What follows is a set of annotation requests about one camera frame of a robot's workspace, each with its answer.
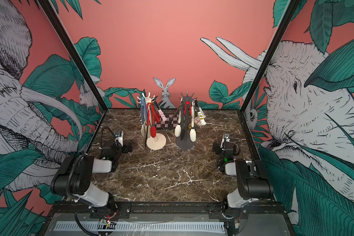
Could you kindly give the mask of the white steel tongs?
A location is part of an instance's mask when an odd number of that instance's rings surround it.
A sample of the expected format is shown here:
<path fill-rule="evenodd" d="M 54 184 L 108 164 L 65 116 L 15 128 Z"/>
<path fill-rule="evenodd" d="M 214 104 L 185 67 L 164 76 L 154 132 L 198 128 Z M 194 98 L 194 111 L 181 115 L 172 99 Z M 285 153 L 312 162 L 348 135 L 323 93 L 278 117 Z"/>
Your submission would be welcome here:
<path fill-rule="evenodd" d="M 190 129 L 190 140 L 192 142 L 196 141 L 196 130 L 195 130 L 195 101 L 191 103 L 191 129 Z"/>

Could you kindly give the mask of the dark grey utensil rack stand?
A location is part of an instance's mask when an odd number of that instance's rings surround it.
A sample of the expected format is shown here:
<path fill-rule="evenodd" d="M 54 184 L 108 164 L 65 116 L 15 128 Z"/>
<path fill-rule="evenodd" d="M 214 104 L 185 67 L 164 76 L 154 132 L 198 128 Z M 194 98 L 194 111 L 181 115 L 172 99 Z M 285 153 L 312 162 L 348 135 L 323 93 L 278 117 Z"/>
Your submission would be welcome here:
<path fill-rule="evenodd" d="M 189 96 L 188 93 L 186 93 L 186 95 L 181 93 L 181 99 L 183 99 L 184 102 L 186 101 L 190 101 L 192 103 L 193 99 L 193 95 Z M 181 148 L 182 150 L 187 150 L 187 149 L 191 149 L 194 147 L 195 142 L 192 142 L 190 140 L 190 129 L 191 129 L 191 117 L 190 117 L 190 123 L 189 126 L 185 126 L 185 136 L 184 139 L 181 140 L 180 136 L 176 137 L 176 144 L 179 148 Z"/>

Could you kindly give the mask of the cream utensil rack stand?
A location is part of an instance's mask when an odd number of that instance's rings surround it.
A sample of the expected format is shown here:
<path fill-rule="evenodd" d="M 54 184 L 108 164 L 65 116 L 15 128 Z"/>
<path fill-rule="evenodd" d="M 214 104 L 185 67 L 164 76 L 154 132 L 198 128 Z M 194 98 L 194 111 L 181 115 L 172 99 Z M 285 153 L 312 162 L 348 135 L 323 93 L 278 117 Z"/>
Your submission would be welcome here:
<path fill-rule="evenodd" d="M 166 145 L 166 137 L 157 132 L 156 125 L 166 121 L 166 117 L 156 102 L 156 97 L 141 93 L 138 104 L 141 114 L 141 135 L 146 139 L 146 146 L 151 150 L 160 150 Z"/>

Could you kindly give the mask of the red looped steel tongs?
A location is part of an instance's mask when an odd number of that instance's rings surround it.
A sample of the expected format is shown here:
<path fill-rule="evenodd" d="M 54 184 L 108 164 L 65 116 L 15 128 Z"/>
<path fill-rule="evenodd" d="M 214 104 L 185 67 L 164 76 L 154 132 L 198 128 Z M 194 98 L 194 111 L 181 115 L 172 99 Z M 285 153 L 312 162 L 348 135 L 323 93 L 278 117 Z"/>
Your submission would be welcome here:
<path fill-rule="evenodd" d="M 183 123 L 185 126 L 189 126 L 190 117 L 191 117 L 191 102 L 186 101 L 184 104 L 184 110 L 183 110 L 183 118 L 184 118 Z"/>

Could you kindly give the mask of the pink steel tongs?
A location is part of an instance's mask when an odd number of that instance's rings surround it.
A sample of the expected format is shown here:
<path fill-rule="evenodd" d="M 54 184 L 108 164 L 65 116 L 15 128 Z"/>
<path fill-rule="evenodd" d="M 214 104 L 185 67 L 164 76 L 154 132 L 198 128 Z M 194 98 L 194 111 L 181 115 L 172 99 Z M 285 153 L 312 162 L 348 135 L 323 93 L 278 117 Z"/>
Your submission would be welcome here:
<path fill-rule="evenodd" d="M 159 113 L 159 115 L 160 115 L 160 117 L 161 117 L 161 120 L 162 120 L 163 122 L 166 122 L 166 121 L 167 121 L 166 116 L 164 115 L 164 113 L 163 113 L 163 111 L 161 110 L 161 108 L 157 107 L 157 111 L 158 111 L 158 113 Z"/>

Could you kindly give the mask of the black tongs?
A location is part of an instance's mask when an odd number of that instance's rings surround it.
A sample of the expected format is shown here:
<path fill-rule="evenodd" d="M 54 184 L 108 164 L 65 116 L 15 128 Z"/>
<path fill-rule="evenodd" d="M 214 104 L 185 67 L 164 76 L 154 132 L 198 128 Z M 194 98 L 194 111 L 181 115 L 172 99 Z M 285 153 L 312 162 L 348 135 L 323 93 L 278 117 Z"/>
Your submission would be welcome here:
<path fill-rule="evenodd" d="M 181 102 L 181 134 L 180 134 L 180 139 L 183 140 L 185 136 L 185 102 Z"/>

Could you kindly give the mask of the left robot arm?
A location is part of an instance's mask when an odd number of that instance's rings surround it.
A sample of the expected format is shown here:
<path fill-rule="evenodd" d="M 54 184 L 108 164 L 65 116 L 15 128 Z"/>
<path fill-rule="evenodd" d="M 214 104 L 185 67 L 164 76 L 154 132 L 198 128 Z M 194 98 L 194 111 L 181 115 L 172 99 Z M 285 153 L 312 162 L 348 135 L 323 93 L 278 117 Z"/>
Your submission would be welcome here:
<path fill-rule="evenodd" d="M 95 186 L 91 181 L 92 175 L 115 172 L 120 156 L 132 150 L 132 143 L 122 145 L 115 140 L 104 146 L 103 159 L 87 154 L 67 157 L 54 175 L 50 186 L 51 192 L 85 202 L 93 207 L 115 209 L 113 196 Z"/>

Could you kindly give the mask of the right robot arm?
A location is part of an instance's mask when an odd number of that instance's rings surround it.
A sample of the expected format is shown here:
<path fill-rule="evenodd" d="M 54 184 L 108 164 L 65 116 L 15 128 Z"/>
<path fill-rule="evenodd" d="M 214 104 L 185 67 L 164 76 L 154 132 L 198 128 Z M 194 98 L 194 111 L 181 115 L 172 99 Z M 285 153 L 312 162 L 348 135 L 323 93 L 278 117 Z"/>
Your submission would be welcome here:
<path fill-rule="evenodd" d="M 269 182 L 266 168 L 261 160 L 235 159 L 237 146 L 223 141 L 213 143 L 212 151 L 218 155 L 216 168 L 218 171 L 235 176 L 237 188 L 227 195 L 230 208 L 242 208 L 259 200 L 271 199 L 274 189 Z"/>

